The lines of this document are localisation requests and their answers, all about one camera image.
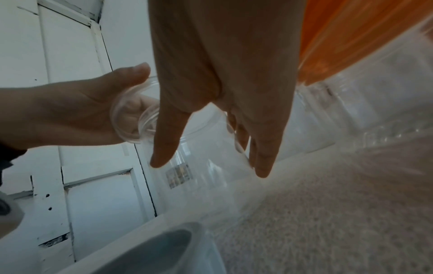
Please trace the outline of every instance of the white door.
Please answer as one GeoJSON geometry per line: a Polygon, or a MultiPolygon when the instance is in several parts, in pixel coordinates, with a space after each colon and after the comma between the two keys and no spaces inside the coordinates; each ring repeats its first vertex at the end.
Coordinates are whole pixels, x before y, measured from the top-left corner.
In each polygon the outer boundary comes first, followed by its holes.
{"type": "MultiPolygon", "coordinates": [[[[0,3],[0,87],[88,79],[111,70],[99,25],[36,0],[0,3]]],[[[0,191],[26,215],[0,240],[1,273],[56,273],[155,216],[132,144],[29,150],[0,191]]]]}

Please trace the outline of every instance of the white wall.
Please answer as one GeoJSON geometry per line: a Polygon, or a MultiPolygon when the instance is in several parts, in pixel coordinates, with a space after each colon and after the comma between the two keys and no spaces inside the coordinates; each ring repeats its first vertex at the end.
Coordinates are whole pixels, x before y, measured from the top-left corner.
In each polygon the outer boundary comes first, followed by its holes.
{"type": "Polygon", "coordinates": [[[103,0],[54,0],[98,22],[103,0]]]}
{"type": "Polygon", "coordinates": [[[100,24],[114,70],[147,62],[156,75],[146,0],[105,0],[100,24]]]}

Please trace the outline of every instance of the wrist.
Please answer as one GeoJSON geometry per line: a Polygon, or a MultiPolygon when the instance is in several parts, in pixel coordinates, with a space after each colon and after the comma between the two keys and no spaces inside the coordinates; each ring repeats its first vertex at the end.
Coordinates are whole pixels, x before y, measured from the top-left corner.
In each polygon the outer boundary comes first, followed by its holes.
{"type": "Polygon", "coordinates": [[[18,150],[44,145],[36,131],[36,94],[34,88],[0,89],[0,143],[18,150]]]}

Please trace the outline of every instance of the orange plastic bag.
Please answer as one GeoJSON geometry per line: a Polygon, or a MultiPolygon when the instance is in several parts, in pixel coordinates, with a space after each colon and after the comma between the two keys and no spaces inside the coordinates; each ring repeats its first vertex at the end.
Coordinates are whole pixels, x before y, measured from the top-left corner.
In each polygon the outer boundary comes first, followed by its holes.
{"type": "Polygon", "coordinates": [[[433,0],[308,0],[298,83],[358,62],[433,13],[433,0]]]}

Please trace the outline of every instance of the speckled countertop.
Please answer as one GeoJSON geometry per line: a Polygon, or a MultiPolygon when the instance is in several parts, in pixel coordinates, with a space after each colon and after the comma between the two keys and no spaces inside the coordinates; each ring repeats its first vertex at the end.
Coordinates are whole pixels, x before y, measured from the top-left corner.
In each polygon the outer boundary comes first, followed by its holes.
{"type": "Polygon", "coordinates": [[[216,237],[228,273],[433,273],[433,180],[366,178],[334,147],[274,168],[260,207],[216,237]]]}

